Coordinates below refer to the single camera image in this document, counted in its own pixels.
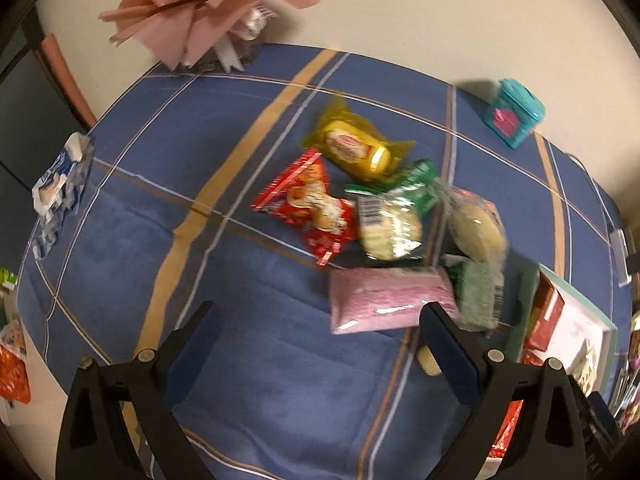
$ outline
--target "teal container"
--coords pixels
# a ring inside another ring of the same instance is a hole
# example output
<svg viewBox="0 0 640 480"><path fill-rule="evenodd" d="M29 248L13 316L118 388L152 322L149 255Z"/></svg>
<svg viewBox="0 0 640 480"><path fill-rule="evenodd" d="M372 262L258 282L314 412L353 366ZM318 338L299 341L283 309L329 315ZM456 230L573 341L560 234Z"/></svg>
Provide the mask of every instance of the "teal container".
<svg viewBox="0 0 640 480"><path fill-rule="evenodd" d="M484 124L512 148L531 133L545 118L545 107L515 79L502 79L500 90L491 103Z"/></svg>

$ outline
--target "pink flower bouquet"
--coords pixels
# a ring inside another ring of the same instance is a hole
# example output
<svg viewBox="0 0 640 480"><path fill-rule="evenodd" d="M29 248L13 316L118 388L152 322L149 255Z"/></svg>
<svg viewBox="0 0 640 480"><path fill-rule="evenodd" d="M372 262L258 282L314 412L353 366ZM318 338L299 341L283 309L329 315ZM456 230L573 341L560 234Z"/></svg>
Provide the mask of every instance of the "pink flower bouquet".
<svg viewBox="0 0 640 480"><path fill-rule="evenodd" d="M302 9L320 0L285 1ZM242 70L234 42L249 39L247 31L259 34L265 17L262 0L122 0L118 9L100 14L116 23L113 43L134 37L172 70L193 66L213 49L227 72Z"/></svg>

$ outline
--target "white ribbon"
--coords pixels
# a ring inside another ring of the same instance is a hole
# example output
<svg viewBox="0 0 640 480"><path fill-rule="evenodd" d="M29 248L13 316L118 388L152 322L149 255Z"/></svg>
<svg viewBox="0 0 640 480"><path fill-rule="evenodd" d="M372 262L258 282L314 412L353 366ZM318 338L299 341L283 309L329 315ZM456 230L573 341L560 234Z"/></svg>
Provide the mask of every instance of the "white ribbon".
<svg viewBox="0 0 640 480"><path fill-rule="evenodd" d="M227 34L218 40L218 42L213 46L213 50L216 51L218 60L226 73L231 72L232 68L237 68L240 72L244 72L244 67L238 57L238 53Z"/></svg>

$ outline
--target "screw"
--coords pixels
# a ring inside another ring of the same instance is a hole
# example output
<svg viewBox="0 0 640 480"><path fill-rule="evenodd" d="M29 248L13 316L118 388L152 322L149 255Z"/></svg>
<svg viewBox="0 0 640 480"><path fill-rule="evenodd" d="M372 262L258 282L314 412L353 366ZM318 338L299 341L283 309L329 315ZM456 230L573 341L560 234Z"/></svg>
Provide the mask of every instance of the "screw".
<svg viewBox="0 0 640 480"><path fill-rule="evenodd" d="M92 364L94 364L93 359L91 359L90 357L83 357L78 363L78 368L82 370L88 370L89 368L91 368Z"/></svg>
<svg viewBox="0 0 640 480"><path fill-rule="evenodd" d="M501 363L504 361L504 354L495 348L487 352L487 357L494 363Z"/></svg>
<svg viewBox="0 0 640 480"><path fill-rule="evenodd" d="M549 366L554 370L562 370L562 363L560 362L560 359L556 359L555 357L549 359Z"/></svg>
<svg viewBox="0 0 640 480"><path fill-rule="evenodd" d="M141 363L148 363L149 361L153 361L154 357L156 357L156 351L147 349L138 354L138 361Z"/></svg>

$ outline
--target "plaid tablecloth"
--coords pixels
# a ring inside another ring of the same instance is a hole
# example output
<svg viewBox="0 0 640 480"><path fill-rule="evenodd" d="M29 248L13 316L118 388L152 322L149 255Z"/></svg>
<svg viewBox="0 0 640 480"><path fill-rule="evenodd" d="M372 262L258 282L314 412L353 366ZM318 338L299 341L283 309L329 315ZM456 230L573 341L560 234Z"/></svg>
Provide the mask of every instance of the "plaid tablecloth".
<svg viewBox="0 0 640 480"><path fill-rule="evenodd" d="M333 266L249 203L302 152L333 91L410 158L494 202L511 247L580 290L628 342L629 287L618 288L603 211L584 172L540 136L508 148L470 94L386 62L267 45L245 73L156 68L92 131L95 161L80 211L42 261L22 264L18 307L63 388L78 361L155 348L203 300L225 328L190 397L174 411L221 480L423 479L460 406L414 362L417 330L333 336ZM347 175L329 164L341 196ZM618 210L603 194L615 222ZM426 221L437 249L444 227ZM161 478L157 467L152 468Z"/></svg>

